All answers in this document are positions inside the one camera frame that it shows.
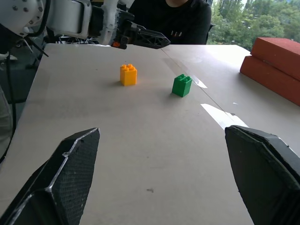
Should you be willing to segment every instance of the tree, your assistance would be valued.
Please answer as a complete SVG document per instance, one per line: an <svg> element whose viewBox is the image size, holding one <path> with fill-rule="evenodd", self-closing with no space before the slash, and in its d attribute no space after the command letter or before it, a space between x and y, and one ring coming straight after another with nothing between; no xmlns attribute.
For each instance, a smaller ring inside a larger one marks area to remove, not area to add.
<svg viewBox="0 0 300 225"><path fill-rule="evenodd" d="M214 2L208 44L236 44L248 50L257 37L300 42L300 0L239 0Z"/></svg>

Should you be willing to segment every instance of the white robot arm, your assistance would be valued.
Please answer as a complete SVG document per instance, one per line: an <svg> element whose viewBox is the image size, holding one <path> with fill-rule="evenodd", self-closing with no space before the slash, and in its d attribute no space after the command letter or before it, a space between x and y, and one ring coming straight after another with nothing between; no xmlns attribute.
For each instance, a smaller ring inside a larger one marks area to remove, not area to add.
<svg viewBox="0 0 300 225"><path fill-rule="evenodd" d="M1 0L0 53L22 38L40 35L46 26L58 34L91 36L121 49L127 44L151 48L170 44L161 33L132 23L134 16L117 9L117 4L118 0L106 0L102 7L92 6L90 0ZM29 27L37 25L39 31L30 33Z"/></svg>

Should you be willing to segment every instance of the red brick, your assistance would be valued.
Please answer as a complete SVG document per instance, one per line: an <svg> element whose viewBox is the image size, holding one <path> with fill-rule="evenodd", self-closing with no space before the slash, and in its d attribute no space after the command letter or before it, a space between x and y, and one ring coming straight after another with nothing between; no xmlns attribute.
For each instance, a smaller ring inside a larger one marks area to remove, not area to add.
<svg viewBox="0 0 300 225"><path fill-rule="evenodd" d="M246 56L240 72L300 106L300 81L256 59Z"/></svg>
<svg viewBox="0 0 300 225"><path fill-rule="evenodd" d="M285 38L259 37L251 55L300 81L300 43Z"/></svg>

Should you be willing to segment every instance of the lego brick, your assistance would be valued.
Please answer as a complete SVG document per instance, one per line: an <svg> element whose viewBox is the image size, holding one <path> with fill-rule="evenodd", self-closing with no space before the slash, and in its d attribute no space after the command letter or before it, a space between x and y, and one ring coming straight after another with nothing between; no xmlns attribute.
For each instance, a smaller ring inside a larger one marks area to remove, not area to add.
<svg viewBox="0 0 300 225"><path fill-rule="evenodd" d="M184 74L181 74L180 76L174 79L172 93L180 97L184 97L189 93L191 84L192 84L192 78L190 78L189 76L184 76Z"/></svg>
<svg viewBox="0 0 300 225"><path fill-rule="evenodd" d="M251 55L300 81L300 43L285 38L259 37Z"/></svg>
<svg viewBox="0 0 300 225"><path fill-rule="evenodd" d="M246 56L240 72L300 106L300 81L253 57Z"/></svg>
<svg viewBox="0 0 300 225"><path fill-rule="evenodd" d="M136 85L137 69L132 64L122 65L120 67L120 81L124 86Z"/></svg>

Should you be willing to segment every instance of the black cable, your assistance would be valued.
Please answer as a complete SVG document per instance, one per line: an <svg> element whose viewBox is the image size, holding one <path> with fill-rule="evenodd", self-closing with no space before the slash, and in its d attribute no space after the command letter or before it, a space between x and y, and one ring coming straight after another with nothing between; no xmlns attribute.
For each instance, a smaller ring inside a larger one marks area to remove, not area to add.
<svg viewBox="0 0 300 225"><path fill-rule="evenodd" d="M49 57L49 55L47 55L43 49L41 49L36 43L34 43L29 37L25 37L24 38L25 41L27 41L27 43L29 45L33 45L36 49L38 49L40 51L40 53L44 54L45 56Z"/></svg>
<svg viewBox="0 0 300 225"><path fill-rule="evenodd" d="M38 29L37 32L35 33L29 33L27 36L28 37L37 37L39 35L41 35L43 33L43 31L46 28L46 23L47 23L47 19L48 19L48 15L49 15L49 11L50 11L50 5L51 5L51 0L46 0L46 4L45 4L45 9L44 9L44 14L43 14L43 19L41 22L41 25Z"/></svg>
<svg viewBox="0 0 300 225"><path fill-rule="evenodd" d="M5 159L5 156L8 152L8 148L11 144L11 140L13 139L13 136L15 134L15 129L16 129L16 107L15 107L15 98L14 98L14 92L13 92L13 85L11 83L11 73L10 73L10 52L8 52L8 56L6 58L6 73L7 73L7 82L9 86L9 93L10 93L10 99L11 99L11 105L13 109L13 132L10 137L9 144L3 154L3 156L0 158L0 163Z"/></svg>

